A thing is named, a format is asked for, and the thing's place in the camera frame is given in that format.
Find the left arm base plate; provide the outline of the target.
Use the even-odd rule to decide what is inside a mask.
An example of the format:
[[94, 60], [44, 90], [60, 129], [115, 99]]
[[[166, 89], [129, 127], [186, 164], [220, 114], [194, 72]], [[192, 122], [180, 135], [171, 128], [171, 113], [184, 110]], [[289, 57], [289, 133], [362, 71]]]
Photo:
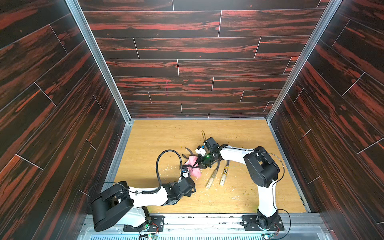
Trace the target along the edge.
[[151, 215], [150, 220], [145, 218], [145, 221], [138, 227], [130, 225], [124, 225], [123, 232], [145, 232], [155, 233], [162, 232], [164, 230], [165, 216], [162, 215]]

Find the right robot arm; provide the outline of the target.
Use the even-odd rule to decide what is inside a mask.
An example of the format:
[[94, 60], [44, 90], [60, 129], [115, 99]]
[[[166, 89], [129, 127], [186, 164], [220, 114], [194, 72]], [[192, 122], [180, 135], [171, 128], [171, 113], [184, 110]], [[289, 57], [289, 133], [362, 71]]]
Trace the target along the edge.
[[242, 149], [225, 144], [220, 146], [213, 138], [209, 138], [195, 152], [200, 168], [211, 167], [215, 161], [232, 161], [246, 165], [252, 181], [258, 186], [258, 227], [271, 230], [279, 223], [275, 184], [280, 168], [263, 147]]

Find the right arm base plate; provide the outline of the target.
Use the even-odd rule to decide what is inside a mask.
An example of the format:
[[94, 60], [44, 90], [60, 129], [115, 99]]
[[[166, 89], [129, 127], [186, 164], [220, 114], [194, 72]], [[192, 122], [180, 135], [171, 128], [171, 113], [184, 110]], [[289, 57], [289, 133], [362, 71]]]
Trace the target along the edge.
[[279, 215], [273, 215], [268, 218], [262, 215], [242, 215], [241, 225], [245, 231], [276, 232], [285, 230]]

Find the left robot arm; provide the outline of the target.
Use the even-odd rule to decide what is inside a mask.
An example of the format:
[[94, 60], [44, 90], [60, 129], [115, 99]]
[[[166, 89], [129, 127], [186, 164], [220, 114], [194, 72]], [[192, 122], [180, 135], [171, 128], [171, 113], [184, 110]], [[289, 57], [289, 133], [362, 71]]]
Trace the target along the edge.
[[190, 177], [158, 189], [129, 188], [127, 182], [118, 182], [92, 198], [94, 229], [102, 232], [115, 225], [145, 226], [149, 223], [146, 207], [175, 205], [196, 192], [195, 186]]

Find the pink rag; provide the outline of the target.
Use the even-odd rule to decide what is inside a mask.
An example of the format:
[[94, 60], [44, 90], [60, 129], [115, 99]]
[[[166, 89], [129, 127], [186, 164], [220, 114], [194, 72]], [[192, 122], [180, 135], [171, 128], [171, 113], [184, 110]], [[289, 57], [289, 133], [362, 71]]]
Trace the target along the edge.
[[188, 170], [188, 173], [197, 179], [202, 176], [197, 156], [189, 156], [182, 169]]

